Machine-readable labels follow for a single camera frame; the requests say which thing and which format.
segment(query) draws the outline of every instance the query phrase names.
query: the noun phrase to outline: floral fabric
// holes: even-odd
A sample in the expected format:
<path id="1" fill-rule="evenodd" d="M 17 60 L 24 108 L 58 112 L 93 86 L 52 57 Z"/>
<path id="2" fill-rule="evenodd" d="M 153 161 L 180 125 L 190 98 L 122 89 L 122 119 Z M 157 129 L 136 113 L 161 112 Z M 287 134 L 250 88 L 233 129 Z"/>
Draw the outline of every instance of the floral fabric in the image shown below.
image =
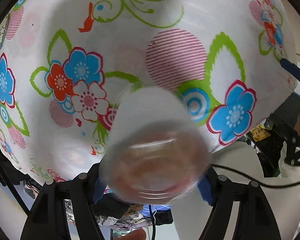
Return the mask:
<path id="1" fill-rule="evenodd" d="M 100 162 L 121 102 L 141 87 L 173 93 L 213 153 L 296 85 L 278 62 L 296 55 L 280 0 L 19 0 L 11 9 L 0 148 L 40 184 Z"/>

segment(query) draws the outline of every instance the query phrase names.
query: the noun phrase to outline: clear plastic cup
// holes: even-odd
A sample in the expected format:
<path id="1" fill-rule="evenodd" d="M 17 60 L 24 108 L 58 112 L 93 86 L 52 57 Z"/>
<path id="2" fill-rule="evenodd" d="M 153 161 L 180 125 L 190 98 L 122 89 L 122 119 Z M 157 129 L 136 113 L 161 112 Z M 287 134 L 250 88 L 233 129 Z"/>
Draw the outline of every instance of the clear plastic cup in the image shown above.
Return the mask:
<path id="1" fill-rule="evenodd" d="M 123 99 L 100 177 L 124 201 L 166 204 L 197 183 L 209 157 L 179 99 L 145 88 Z"/>

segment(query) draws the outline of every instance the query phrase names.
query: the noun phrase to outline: green leaf print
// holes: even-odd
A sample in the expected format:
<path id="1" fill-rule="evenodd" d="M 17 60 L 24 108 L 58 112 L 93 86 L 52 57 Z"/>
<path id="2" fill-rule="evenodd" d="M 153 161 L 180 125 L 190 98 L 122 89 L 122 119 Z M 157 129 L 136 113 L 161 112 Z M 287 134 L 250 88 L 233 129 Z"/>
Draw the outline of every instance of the green leaf print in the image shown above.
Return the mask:
<path id="1" fill-rule="evenodd" d="M 178 17 L 177 19 L 172 20 L 172 21 L 170 20 L 170 22 L 172 22 L 172 23 L 169 25 L 158 25 L 158 24 L 154 24 L 154 22 L 156 22 L 156 20 L 158 19 L 158 15 L 155 14 L 156 10 L 153 8 L 148 8 L 147 10 L 141 9 L 140 7 L 138 7 L 138 4 L 144 4 L 144 2 L 149 2 L 149 5 L 151 5 L 152 2 L 158 3 L 158 2 L 165 1 L 165 0 L 120 0 L 120 1 L 124 5 L 124 7 L 133 15 L 133 17 L 135 17 L 139 21 L 143 22 L 144 24 L 149 25 L 154 28 L 162 28 L 162 29 L 171 28 L 174 25 L 176 25 L 177 23 L 179 23 L 184 15 L 184 8 L 183 8 L 183 6 L 181 6 L 180 17 Z M 143 18 L 143 15 L 146 16 L 147 14 L 153 15 L 153 19 L 151 19 L 152 22 Z"/>
<path id="2" fill-rule="evenodd" d="M 271 52 L 271 50 L 272 50 L 272 48 L 273 48 L 271 45 L 270 45 L 270 48 L 269 48 L 268 50 L 264 50 L 264 49 L 262 48 L 261 42 L 262 42 L 262 37 L 263 37 L 263 35 L 264 35 L 265 33 L 266 33 L 266 31 L 263 30 L 263 31 L 260 33 L 259 37 L 258 37 L 259 52 L 260 52 L 260 54 L 261 54 L 262 56 L 269 55 L 270 52 Z"/>
<path id="3" fill-rule="evenodd" d="M 103 125 L 100 123 L 99 120 L 96 121 L 96 128 L 93 132 L 93 138 L 95 144 L 106 144 L 106 138 L 108 137 L 108 131 Z"/>
<path id="4" fill-rule="evenodd" d="M 121 78 L 130 83 L 133 83 L 134 85 L 130 90 L 131 93 L 137 91 L 142 86 L 140 79 L 132 74 L 127 74 L 127 73 L 120 72 L 120 71 L 113 71 L 113 72 L 105 73 L 105 78 L 111 78 L 111 77 Z"/>
<path id="5" fill-rule="evenodd" d="M 19 108 L 19 105 L 17 102 L 15 102 L 15 108 L 16 110 L 18 111 L 18 114 L 19 114 L 19 118 L 22 122 L 22 128 L 19 127 L 10 117 L 9 115 L 9 111 L 7 110 L 6 106 L 3 105 L 1 102 L 0 102 L 0 117 L 3 121 L 3 123 L 7 126 L 7 128 L 9 129 L 12 125 L 20 132 L 22 133 L 23 135 L 25 136 L 30 136 L 30 132 L 29 132 L 29 129 L 28 129 L 28 126 L 26 124 L 26 120 L 24 119 L 23 117 L 23 114 Z"/>
<path id="6" fill-rule="evenodd" d="M 281 12 L 279 12 L 279 10 L 274 6 L 273 7 L 273 9 L 274 10 L 276 10 L 278 13 L 279 13 L 279 16 L 280 16 L 280 23 L 279 23 L 279 25 L 280 25 L 280 27 L 283 25 L 283 17 L 282 17 L 282 14 L 281 14 Z"/>
<path id="7" fill-rule="evenodd" d="M 276 49 L 273 50 L 273 55 L 274 55 L 274 58 L 280 63 L 280 60 L 283 58 L 282 55 L 278 56 L 276 54 Z"/>
<path id="8" fill-rule="evenodd" d="M 211 115 L 214 108 L 216 106 L 221 105 L 221 103 L 218 102 L 212 94 L 212 90 L 210 88 L 211 87 L 210 79 L 211 79 L 211 71 L 215 64 L 216 58 L 223 47 L 226 47 L 226 49 L 234 57 L 234 59 L 237 63 L 237 66 L 240 70 L 241 80 L 242 80 L 242 82 L 245 82 L 246 76 L 245 76 L 244 64 L 243 64 L 240 54 L 238 53 L 237 47 L 235 46 L 233 41 L 229 38 L 229 36 L 227 36 L 223 32 L 221 32 L 220 34 L 216 35 L 215 39 L 212 41 L 212 44 L 210 46 L 208 60 L 204 66 L 205 67 L 204 80 L 203 81 L 191 80 L 191 81 L 181 84 L 176 89 L 176 94 L 179 97 L 187 90 L 195 89 L 195 88 L 203 90 L 208 95 L 209 101 L 210 101 L 209 102 L 210 107 L 208 109 L 208 114 L 203 120 L 196 122 L 196 125 L 198 125 L 198 126 L 205 125 L 207 122 L 207 119 Z"/>
<path id="9" fill-rule="evenodd" d="M 43 173 L 42 172 L 42 168 L 38 167 L 35 163 L 34 163 L 34 158 L 30 159 L 30 162 L 32 164 L 32 169 L 30 170 L 31 172 L 34 172 L 38 177 L 41 177 L 43 179 L 52 179 L 53 177 L 49 174 L 49 173 Z"/>
<path id="10" fill-rule="evenodd" d="M 43 96 L 43 97 L 45 97 L 45 98 L 48 98 L 51 94 L 52 94 L 52 90 L 50 90 L 50 92 L 49 93 L 44 93 L 44 92 L 42 92 L 39 88 L 38 88 L 38 86 L 35 84 L 35 82 L 34 82 L 34 79 L 35 79 L 35 77 L 40 73 L 40 72 L 42 72 L 42 71 L 44 71 L 44 72 L 48 72 L 49 71 L 49 69 L 48 68 L 46 68 L 46 67 L 38 67 L 38 68 L 36 68 L 36 70 L 35 71 L 33 71 L 32 72 L 32 74 L 31 74 L 31 76 L 30 76 L 30 84 L 32 85 L 32 87 L 34 88 L 34 90 L 35 91 L 37 91 L 37 93 L 40 95 L 40 96 Z"/>
<path id="11" fill-rule="evenodd" d="M 109 1 L 109 0 L 101 0 L 101 1 L 97 2 L 97 3 L 93 6 L 93 9 L 92 9 L 92 17 L 93 17 L 97 22 L 100 22 L 100 23 L 108 23 L 108 22 L 114 21 L 115 19 L 117 19 L 117 18 L 120 16 L 120 14 L 122 13 L 123 8 L 124 8 L 123 4 L 121 4 L 121 5 L 120 5 L 120 8 L 119 8 L 119 10 L 118 10 L 118 13 L 117 13 L 116 15 L 114 15 L 114 17 L 112 17 L 112 18 L 105 18 L 105 19 L 103 19 L 101 16 L 95 17 L 95 16 L 94 16 L 95 8 L 98 7 L 98 5 L 101 4 L 101 3 L 107 3 L 107 4 L 110 6 L 109 9 L 110 9 L 110 10 L 113 9 L 112 2 Z"/>
<path id="12" fill-rule="evenodd" d="M 68 49 L 68 53 L 70 53 L 71 50 L 72 50 L 72 45 L 71 45 L 71 42 L 70 42 L 66 32 L 62 29 L 58 30 L 56 32 L 56 34 L 52 37 L 52 40 L 51 40 L 51 42 L 49 44 L 49 47 L 48 47 L 48 53 L 47 53 L 48 66 L 50 66 L 50 64 L 51 64 L 51 59 L 50 59 L 51 51 L 52 51 L 52 49 L 53 49 L 53 47 L 54 47 L 54 45 L 55 45 L 55 43 L 58 39 L 61 39 L 65 43 L 65 45 Z"/>
<path id="13" fill-rule="evenodd" d="M 4 140 L 6 141 L 6 137 L 5 137 L 5 135 L 4 135 L 4 133 L 3 133 L 3 131 L 1 129 L 0 129 L 0 132 L 3 135 Z"/>

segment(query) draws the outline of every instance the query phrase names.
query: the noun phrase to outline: pink striped circle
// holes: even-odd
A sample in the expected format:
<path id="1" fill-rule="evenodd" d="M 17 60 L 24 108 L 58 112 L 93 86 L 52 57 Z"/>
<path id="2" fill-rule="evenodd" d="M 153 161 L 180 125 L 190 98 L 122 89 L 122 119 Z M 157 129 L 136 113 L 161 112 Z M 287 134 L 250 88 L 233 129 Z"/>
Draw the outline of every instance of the pink striped circle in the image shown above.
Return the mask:
<path id="1" fill-rule="evenodd" d="M 26 148 L 26 142 L 22 136 L 22 134 L 15 128 L 13 125 L 8 129 L 9 134 L 13 141 L 18 145 L 21 149 Z"/>
<path id="2" fill-rule="evenodd" d="M 186 81 L 203 80 L 206 61 L 207 53 L 200 41 L 180 29 L 158 33 L 146 51 L 146 66 L 152 80 L 171 91 Z"/>
<path id="3" fill-rule="evenodd" d="M 16 34 L 22 20 L 23 11 L 24 8 L 23 6 L 21 6 L 18 10 L 13 11 L 10 14 L 7 33 L 6 33 L 7 40 L 11 40 L 13 36 Z"/>
<path id="4" fill-rule="evenodd" d="M 257 23 L 263 26 L 263 21 L 262 21 L 263 9 L 261 7 L 261 4 L 258 1 L 251 1 L 249 3 L 249 9 L 252 16 L 257 21 Z"/>
<path id="5" fill-rule="evenodd" d="M 106 128 L 108 131 L 111 130 L 115 115 L 117 114 L 117 109 L 109 107 L 107 110 L 107 114 L 105 116 L 99 116 L 99 121 L 101 122 L 102 126 Z"/>
<path id="6" fill-rule="evenodd" d="M 69 128 L 74 123 L 73 116 L 63 111 L 56 100 L 50 102 L 49 112 L 53 121 L 63 128 Z"/>

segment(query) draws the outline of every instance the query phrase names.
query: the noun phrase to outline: yellow label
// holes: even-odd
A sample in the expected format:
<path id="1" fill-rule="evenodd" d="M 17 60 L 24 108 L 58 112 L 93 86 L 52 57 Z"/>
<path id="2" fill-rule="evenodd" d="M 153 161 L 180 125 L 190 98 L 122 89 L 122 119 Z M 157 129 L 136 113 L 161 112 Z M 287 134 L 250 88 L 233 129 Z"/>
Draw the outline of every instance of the yellow label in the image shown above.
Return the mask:
<path id="1" fill-rule="evenodd" d="M 251 131 L 255 142 L 261 141 L 271 136 L 271 134 L 260 126 L 254 127 Z"/>

